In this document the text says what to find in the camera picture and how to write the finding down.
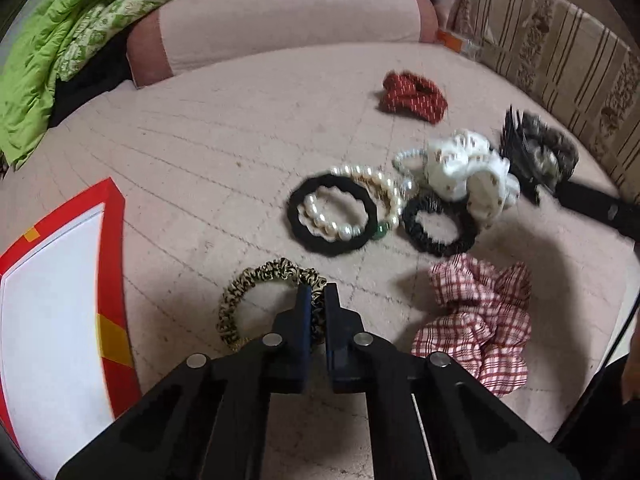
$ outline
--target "green bead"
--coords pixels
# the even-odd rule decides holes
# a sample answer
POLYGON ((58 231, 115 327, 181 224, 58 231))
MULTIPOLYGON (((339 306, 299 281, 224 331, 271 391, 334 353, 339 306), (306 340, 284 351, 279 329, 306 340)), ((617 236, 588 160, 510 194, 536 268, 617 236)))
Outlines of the green bead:
POLYGON ((376 234, 374 234, 371 239, 372 240, 380 240, 380 238, 384 238, 386 232, 389 231, 389 224, 387 222, 380 222, 378 224, 378 229, 376 230, 376 234))

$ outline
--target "beige striped sofa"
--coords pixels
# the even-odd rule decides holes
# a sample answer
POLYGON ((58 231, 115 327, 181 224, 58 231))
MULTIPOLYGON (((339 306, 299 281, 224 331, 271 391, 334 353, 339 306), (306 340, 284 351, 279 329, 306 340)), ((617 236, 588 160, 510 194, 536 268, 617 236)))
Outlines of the beige striped sofa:
POLYGON ((566 0, 462 0, 455 30, 481 62, 582 142, 627 200, 640 199, 640 59, 566 0))

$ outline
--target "black hair tie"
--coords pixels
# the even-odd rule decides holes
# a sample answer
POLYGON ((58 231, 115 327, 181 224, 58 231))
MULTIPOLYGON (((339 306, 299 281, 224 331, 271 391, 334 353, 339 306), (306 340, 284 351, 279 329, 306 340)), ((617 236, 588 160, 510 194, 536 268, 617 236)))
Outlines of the black hair tie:
POLYGON ((416 196, 406 203, 402 211, 402 223, 416 249, 437 257, 466 253, 473 247, 478 236, 478 226, 466 210, 465 203, 445 202, 432 192, 416 196), (456 222, 461 232, 460 236, 449 244, 433 240, 417 221, 418 211, 447 215, 456 222))
POLYGON ((291 224, 293 235, 302 243, 305 249, 324 254, 325 256, 337 256, 338 254, 349 253, 363 247, 378 230, 378 208, 369 196, 367 189, 355 183, 345 176, 332 175, 330 173, 314 176, 306 179, 300 186, 291 193, 289 204, 287 205, 287 218, 291 224), (319 187, 337 187, 344 193, 348 193, 364 204, 367 213, 367 225, 362 232, 351 240, 336 239, 332 242, 316 236, 309 228, 300 221, 298 206, 301 205, 305 196, 312 194, 319 187))

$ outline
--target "red frame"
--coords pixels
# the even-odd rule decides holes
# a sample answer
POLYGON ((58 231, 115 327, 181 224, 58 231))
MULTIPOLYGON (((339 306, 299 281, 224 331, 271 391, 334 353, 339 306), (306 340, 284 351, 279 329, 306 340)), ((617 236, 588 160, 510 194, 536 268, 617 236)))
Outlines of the red frame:
MULTIPOLYGON (((40 220, 34 228, 39 236, 28 241, 21 236, 0 256, 0 278, 25 254, 41 244, 43 240, 63 228, 89 209, 103 203, 104 213, 100 229, 97 269, 97 311, 116 325, 127 330, 127 316, 122 286, 122 227, 124 224, 124 197, 113 180, 107 178, 84 190, 68 202, 40 220)), ((140 397, 140 383, 134 368, 102 358, 102 371, 114 417, 134 405, 140 397)), ((5 430, 18 446, 14 428, 4 399, 0 381, 0 420, 5 430)))

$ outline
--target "green blanket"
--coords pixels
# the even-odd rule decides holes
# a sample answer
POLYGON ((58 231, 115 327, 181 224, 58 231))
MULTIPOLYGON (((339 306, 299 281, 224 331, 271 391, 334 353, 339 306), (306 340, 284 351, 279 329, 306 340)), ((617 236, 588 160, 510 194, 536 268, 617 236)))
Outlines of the green blanket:
POLYGON ((0 151, 19 167, 47 129, 56 79, 75 75, 129 23, 169 0, 44 0, 0 76, 0 151))

